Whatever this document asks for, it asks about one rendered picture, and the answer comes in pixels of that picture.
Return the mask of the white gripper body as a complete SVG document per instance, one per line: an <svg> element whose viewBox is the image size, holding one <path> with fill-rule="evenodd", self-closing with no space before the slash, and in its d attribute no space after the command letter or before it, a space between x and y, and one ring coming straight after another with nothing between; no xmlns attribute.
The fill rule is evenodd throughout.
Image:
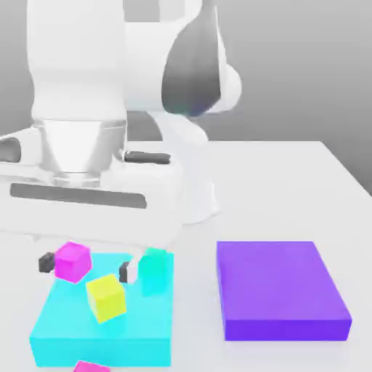
<svg viewBox="0 0 372 372"><path fill-rule="evenodd" d="M35 166L0 164L0 232L164 247L179 233L176 164L113 162L100 182L53 185Z"/></svg>

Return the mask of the small magenta cube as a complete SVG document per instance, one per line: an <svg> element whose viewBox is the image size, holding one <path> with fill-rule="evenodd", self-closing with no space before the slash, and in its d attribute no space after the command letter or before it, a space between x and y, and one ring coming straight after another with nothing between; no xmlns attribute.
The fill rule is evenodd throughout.
<svg viewBox="0 0 372 372"><path fill-rule="evenodd" d="M54 253L54 276L77 284L92 268L91 249L68 241Z"/></svg>
<svg viewBox="0 0 372 372"><path fill-rule="evenodd" d="M111 370L105 365L79 360L76 363L73 372L111 372Z"/></svg>

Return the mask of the small teal cube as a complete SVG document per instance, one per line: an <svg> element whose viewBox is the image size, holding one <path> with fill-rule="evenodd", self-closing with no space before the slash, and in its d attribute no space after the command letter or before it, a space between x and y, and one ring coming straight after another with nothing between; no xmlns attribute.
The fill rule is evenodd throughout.
<svg viewBox="0 0 372 372"><path fill-rule="evenodd" d="M155 296L166 291L168 257L164 249L148 248L138 265L143 296Z"/></svg>

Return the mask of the small yellow cube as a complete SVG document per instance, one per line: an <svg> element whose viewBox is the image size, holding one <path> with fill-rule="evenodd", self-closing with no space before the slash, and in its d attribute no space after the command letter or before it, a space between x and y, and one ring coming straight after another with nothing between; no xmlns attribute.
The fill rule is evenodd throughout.
<svg viewBox="0 0 372 372"><path fill-rule="evenodd" d="M125 290L114 274L86 283L89 306L98 323L104 323L126 313Z"/></svg>

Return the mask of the large cyan box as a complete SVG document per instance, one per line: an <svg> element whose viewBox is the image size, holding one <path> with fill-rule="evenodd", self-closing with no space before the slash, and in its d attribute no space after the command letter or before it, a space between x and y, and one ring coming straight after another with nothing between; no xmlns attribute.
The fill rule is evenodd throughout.
<svg viewBox="0 0 372 372"><path fill-rule="evenodd" d="M30 334L38 367L73 367L79 360L110 367L167 367L171 364L174 256L154 278L141 272L125 285L126 313L98 323L86 283L118 273L125 253L95 253L92 270L72 284L56 279Z"/></svg>

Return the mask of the large purple box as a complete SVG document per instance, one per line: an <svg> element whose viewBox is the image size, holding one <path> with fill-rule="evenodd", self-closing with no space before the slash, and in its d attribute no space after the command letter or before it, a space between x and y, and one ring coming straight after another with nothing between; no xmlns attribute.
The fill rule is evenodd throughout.
<svg viewBox="0 0 372 372"><path fill-rule="evenodd" d="M345 341L352 316L311 241L219 241L227 341Z"/></svg>

